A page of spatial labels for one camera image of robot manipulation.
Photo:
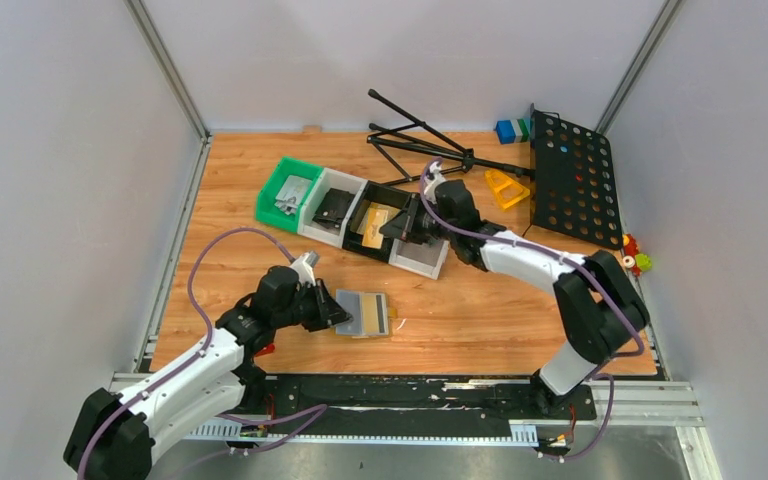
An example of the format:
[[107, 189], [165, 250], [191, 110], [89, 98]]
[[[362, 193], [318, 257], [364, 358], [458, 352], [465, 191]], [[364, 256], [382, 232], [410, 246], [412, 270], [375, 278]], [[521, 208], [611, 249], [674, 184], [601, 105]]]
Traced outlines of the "gold credit card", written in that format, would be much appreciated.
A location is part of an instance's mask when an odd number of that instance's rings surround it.
[[384, 236], [379, 233], [379, 228], [388, 220], [388, 211], [379, 209], [368, 210], [361, 245], [365, 248], [380, 249]]

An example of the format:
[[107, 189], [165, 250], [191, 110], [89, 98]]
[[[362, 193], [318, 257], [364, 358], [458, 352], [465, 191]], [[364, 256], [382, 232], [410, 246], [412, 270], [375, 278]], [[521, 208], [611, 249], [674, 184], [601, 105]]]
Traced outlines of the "yellow leather card holder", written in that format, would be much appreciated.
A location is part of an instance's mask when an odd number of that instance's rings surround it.
[[348, 322], [335, 327], [337, 335], [356, 339], [390, 335], [395, 310], [385, 293], [338, 289], [336, 301], [350, 315]]

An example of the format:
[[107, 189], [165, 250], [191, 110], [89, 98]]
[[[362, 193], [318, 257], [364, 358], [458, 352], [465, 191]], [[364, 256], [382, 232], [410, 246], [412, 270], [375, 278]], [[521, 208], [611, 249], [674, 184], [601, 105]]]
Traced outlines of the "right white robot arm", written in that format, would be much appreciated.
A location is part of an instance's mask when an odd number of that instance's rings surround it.
[[613, 254], [572, 254], [528, 241], [483, 219], [461, 180], [424, 187], [379, 232], [414, 244], [446, 241], [463, 263], [553, 295], [566, 340], [535, 373], [547, 398], [569, 394], [627, 343], [644, 349], [640, 333], [650, 314]]

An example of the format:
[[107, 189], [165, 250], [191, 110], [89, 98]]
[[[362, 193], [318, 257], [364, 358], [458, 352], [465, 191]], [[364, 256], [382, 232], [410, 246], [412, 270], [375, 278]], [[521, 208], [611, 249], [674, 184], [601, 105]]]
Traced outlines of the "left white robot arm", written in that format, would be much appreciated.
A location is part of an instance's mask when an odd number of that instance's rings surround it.
[[256, 405], [265, 373], [254, 357], [277, 330], [309, 332], [351, 321], [320, 278], [273, 266], [184, 354], [119, 392], [85, 400], [63, 459], [81, 479], [145, 479], [192, 430], [239, 405]]

